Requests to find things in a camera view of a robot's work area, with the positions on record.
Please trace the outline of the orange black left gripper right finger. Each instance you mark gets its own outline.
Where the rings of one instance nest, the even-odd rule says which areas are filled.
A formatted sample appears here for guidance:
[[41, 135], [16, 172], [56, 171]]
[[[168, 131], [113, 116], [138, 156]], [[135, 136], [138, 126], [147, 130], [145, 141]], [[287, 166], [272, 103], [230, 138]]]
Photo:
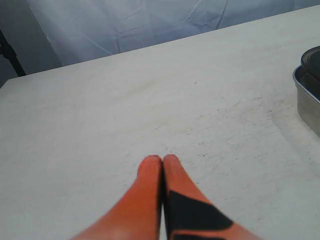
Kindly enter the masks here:
[[163, 198], [166, 235], [169, 240], [258, 240], [215, 207], [199, 190], [179, 158], [163, 158]]

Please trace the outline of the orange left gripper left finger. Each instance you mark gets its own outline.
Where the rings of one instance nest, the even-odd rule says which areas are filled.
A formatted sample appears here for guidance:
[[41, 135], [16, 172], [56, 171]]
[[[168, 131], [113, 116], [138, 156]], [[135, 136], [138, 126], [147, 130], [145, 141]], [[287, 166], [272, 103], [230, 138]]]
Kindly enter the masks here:
[[162, 207], [162, 159], [145, 157], [123, 197], [74, 240], [157, 240]]

